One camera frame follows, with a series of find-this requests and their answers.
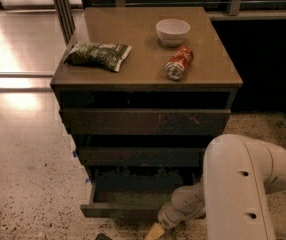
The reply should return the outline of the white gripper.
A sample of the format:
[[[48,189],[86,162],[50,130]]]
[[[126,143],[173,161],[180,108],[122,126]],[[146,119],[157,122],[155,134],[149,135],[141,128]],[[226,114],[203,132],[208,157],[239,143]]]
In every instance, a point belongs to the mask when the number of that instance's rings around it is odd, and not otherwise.
[[[158,213],[144,240],[158,240],[165,229],[172,229],[181,222],[200,218],[206,214],[203,182],[177,188]]]

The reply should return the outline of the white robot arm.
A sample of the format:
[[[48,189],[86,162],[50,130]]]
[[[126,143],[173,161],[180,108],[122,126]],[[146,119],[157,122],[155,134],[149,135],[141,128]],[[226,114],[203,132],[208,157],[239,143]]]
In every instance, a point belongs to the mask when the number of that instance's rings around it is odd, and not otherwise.
[[[203,176],[177,188],[144,240],[206,217],[208,240],[276,240],[266,195],[286,190],[286,150],[261,140],[225,134],[207,146]]]

